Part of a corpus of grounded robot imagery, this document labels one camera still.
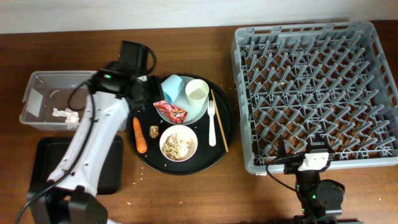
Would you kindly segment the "white tissue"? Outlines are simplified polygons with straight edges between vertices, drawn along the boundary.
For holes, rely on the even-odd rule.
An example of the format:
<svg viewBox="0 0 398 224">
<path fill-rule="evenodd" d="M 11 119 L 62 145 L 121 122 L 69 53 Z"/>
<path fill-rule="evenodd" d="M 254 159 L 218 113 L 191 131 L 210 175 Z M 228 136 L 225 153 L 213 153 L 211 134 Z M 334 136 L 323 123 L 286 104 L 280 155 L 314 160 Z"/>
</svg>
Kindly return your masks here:
<svg viewBox="0 0 398 224">
<path fill-rule="evenodd" d="M 58 110 L 57 108 L 53 108 L 52 116 L 65 118 L 67 129 L 77 128 L 80 120 L 78 112 L 72 111 L 69 108 L 66 108 L 65 110 Z"/>
</svg>

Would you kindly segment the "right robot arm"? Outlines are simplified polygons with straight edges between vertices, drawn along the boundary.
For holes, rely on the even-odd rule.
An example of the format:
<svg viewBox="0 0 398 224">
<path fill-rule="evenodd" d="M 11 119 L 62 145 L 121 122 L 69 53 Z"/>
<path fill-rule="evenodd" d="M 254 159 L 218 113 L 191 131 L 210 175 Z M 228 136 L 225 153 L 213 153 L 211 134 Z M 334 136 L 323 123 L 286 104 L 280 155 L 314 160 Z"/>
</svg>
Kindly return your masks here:
<svg viewBox="0 0 398 224">
<path fill-rule="evenodd" d="M 284 165 L 284 174 L 296 178 L 294 192 L 301 206 L 302 215 L 294 216 L 294 223 L 337 223 L 342 214 L 341 204 L 345 194 L 343 184 L 320 178 L 329 168 L 335 152 L 318 133 L 309 140 L 305 152 L 288 156 L 283 137 L 279 138 L 278 163 Z"/>
</svg>

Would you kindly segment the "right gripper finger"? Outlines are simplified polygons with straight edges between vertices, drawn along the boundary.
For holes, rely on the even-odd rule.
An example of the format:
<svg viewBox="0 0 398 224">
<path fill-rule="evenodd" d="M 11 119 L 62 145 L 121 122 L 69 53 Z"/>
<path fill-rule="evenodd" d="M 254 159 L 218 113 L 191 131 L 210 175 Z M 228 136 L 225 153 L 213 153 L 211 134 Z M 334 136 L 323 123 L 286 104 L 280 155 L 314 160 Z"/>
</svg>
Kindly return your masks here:
<svg viewBox="0 0 398 224">
<path fill-rule="evenodd" d="M 315 149 L 317 150 L 324 149 L 326 150 L 327 153 L 334 153 L 334 150 L 331 148 L 329 143 L 326 140 L 324 140 L 324 138 L 321 137 L 319 133 L 315 134 L 315 139 L 317 140 L 315 143 Z"/>
<path fill-rule="evenodd" d="M 282 135 L 279 136 L 279 145 L 278 145 L 278 150 L 277 150 L 277 158 L 283 158 L 286 157 L 286 149 L 285 149 L 285 143 L 284 143 L 284 138 Z"/>
</svg>

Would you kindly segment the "orange carrot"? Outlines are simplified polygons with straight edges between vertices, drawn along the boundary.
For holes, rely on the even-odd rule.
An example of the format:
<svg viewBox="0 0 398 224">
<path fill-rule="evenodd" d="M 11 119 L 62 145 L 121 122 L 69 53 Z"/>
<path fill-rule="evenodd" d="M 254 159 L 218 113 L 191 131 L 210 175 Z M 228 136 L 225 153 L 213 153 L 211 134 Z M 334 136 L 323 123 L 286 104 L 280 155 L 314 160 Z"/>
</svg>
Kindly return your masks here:
<svg viewBox="0 0 398 224">
<path fill-rule="evenodd" d="M 147 144 L 144 138 L 141 124 L 137 117 L 133 117 L 133 129 L 134 129 L 134 136 L 136 139 L 136 149 L 140 154 L 146 153 L 147 151 Z"/>
</svg>

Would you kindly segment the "light blue cup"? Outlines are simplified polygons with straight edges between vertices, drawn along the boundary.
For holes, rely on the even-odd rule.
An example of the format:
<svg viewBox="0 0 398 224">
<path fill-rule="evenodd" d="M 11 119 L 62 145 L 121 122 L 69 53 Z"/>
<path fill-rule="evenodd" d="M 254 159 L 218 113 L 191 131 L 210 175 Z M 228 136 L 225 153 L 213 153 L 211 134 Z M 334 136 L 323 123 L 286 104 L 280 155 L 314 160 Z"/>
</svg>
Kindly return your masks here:
<svg viewBox="0 0 398 224">
<path fill-rule="evenodd" d="M 177 99 L 184 86 L 183 79 L 178 75 L 171 75 L 161 83 L 164 98 L 168 104 L 172 104 Z"/>
</svg>

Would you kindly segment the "red snack wrapper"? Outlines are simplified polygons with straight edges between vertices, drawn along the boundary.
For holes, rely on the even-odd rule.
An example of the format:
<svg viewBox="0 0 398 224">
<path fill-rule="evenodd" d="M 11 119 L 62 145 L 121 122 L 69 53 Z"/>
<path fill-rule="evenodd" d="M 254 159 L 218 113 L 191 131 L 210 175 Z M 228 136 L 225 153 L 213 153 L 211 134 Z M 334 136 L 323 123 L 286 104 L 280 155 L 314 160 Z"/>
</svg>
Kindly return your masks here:
<svg viewBox="0 0 398 224">
<path fill-rule="evenodd" d="M 155 102 L 153 105 L 173 123 L 182 124 L 188 114 L 187 111 L 169 104 L 166 100 Z"/>
</svg>

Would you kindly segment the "brown food chunk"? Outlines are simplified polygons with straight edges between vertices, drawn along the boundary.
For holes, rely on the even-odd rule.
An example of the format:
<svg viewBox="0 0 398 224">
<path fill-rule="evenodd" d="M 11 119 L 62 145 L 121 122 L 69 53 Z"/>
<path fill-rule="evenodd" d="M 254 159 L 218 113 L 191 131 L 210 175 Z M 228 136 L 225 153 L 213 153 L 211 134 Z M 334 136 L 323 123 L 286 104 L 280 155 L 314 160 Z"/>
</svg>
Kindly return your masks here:
<svg viewBox="0 0 398 224">
<path fill-rule="evenodd" d="M 149 136 L 155 139 L 159 135 L 159 127 L 158 126 L 150 126 L 149 128 Z"/>
</svg>

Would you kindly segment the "cream white cup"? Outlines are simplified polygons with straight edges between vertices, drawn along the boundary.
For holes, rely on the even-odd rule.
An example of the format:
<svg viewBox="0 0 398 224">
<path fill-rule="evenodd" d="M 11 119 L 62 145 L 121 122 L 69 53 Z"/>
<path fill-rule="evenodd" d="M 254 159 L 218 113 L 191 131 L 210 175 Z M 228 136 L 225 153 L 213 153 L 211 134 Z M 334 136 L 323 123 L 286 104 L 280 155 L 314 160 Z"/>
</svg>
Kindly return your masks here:
<svg viewBox="0 0 398 224">
<path fill-rule="evenodd" d="M 185 94 L 192 107 L 201 107 L 209 94 L 209 86 L 202 79 L 194 79 L 187 83 Z"/>
</svg>

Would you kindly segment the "food scraps and rice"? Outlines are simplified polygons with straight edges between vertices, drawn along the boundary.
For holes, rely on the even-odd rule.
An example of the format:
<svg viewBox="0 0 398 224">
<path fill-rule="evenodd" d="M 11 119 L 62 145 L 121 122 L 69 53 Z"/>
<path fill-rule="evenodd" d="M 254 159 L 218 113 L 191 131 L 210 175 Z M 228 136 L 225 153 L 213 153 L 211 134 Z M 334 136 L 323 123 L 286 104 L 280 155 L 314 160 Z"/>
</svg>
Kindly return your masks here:
<svg viewBox="0 0 398 224">
<path fill-rule="evenodd" d="M 179 133 L 167 137 L 162 146 L 162 152 L 173 161 L 188 159 L 195 151 L 192 138 L 183 138 Z"/>
</svg>

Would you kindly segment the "pink bowl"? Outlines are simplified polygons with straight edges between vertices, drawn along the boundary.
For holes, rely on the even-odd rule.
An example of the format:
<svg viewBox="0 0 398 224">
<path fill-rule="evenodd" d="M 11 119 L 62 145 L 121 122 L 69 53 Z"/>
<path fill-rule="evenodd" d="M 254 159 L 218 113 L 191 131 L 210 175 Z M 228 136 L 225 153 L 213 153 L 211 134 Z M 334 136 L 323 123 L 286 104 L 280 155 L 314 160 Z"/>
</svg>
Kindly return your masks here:
<svg viewBox="0 0 398 224">
<path fill-rule="evenodd" d="M 198 139 L 197 139 L 197 135 L 195 134 L 195 132 L 189 128 L 188 126 L 184 126 L 184 125 L 173 125 L 169 128 L 167 128 L 160 136 L 160 141 L 159 141 L 159 147 L 160 147 L 160 151 L 161 153 L 170 161 L 173 161 L 171 159 L 169 159 L 163 152 L 162 152 L 162 146 L 164 144 L 164 142 L 166 141 L 167 137 L 170 136 L 171 134 L 175 134 L 175 133 L 179 133 L 183 138 L 192 138 L 195 142 L 195 151 L 194 153 L 197 151 L 198 148 Z M 183 162 L 183 161 L 187 161 L 188 159 L 182 160 L 182 161 L 173 161 L 173 162 Z"/>
</svg>

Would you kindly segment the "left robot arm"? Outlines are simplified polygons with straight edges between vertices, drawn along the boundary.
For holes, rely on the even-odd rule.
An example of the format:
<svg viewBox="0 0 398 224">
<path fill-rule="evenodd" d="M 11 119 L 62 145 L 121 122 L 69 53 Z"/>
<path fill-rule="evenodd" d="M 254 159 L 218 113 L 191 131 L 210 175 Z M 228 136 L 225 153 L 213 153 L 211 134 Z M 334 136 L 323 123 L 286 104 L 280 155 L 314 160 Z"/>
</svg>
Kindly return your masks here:
<svg viewBox="0 0 398 224">
<path fill-rule="evenodd" d="M 36 223 L 111 223 L 96 194 L 114 137 L 131 111 L 163 99 L 158 76 L 145 73 L 101 69 L 84 85 L 85 111 L 66 153 L 47 183 L 29 190 L 24 207 Z"/>
</svg>

